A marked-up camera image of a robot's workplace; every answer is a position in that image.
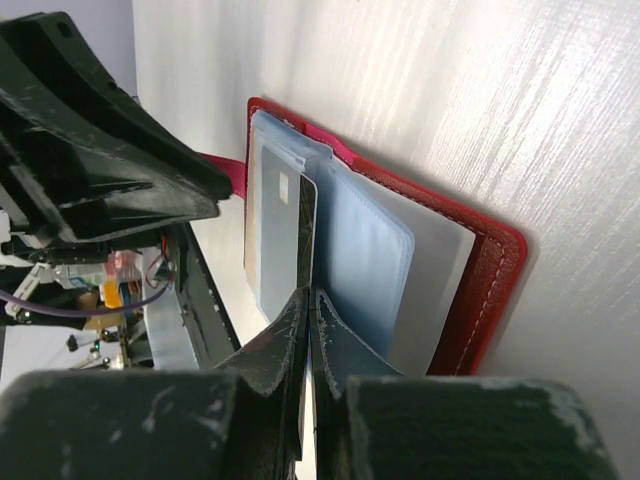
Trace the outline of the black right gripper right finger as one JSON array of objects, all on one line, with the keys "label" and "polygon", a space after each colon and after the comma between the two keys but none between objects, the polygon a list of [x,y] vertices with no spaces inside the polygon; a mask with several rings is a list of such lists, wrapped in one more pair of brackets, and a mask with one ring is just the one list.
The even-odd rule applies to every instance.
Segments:
[{"label": "black right gripper right finger", "polygon": [[309,295],[321,479],[613,479],[579,397],[550,381],[410,378]]}]

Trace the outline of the red leather card holder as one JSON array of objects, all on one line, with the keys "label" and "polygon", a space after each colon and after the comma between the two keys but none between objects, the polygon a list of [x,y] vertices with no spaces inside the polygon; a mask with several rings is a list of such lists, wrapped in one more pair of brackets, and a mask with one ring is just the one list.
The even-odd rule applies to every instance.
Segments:
[{"label": "red leather card holder", "polygon": [[310,285],[326,291],[344,323],[408,376],[474,374],[524,268],[523,234],[253,97],[244,159],[212,158],[244,202],[244,270],[254,142],[283,153],[316,185]]}]

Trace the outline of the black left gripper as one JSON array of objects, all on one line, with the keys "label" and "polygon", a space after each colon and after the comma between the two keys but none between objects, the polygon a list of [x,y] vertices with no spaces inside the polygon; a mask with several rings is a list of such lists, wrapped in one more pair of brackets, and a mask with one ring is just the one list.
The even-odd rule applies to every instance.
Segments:
[{"label": "black left gripper", "polygon": [[230,178],[122,90],[71,17],[1,24],[1,207],[8,252],[93,263],[154,244],[164,226],[218,216]]}]

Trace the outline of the gold credit card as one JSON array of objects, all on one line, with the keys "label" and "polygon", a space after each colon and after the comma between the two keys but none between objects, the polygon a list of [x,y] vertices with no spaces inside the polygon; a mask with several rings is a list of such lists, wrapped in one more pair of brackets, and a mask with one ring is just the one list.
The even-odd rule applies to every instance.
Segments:
[{"label": "gold credit card", "polygon": [[258,288],[258,273],[260,264],[260,196],[261,196],[261,160],[260,145],[254,142],[251,145],[248,174],[247,174],[247,199],[246,199],[246,238],[245,238],[245,270],[250,288],[254,293]]}]

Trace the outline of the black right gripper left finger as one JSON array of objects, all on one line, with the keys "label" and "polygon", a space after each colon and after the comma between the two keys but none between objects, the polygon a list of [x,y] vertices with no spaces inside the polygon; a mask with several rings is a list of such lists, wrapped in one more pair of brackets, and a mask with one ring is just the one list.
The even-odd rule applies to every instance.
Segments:
[{"label": "black right gripper left finger", "polygon": [[39,371],[1,397],[5,479],[291,479],[310,289],[201,371]]}]

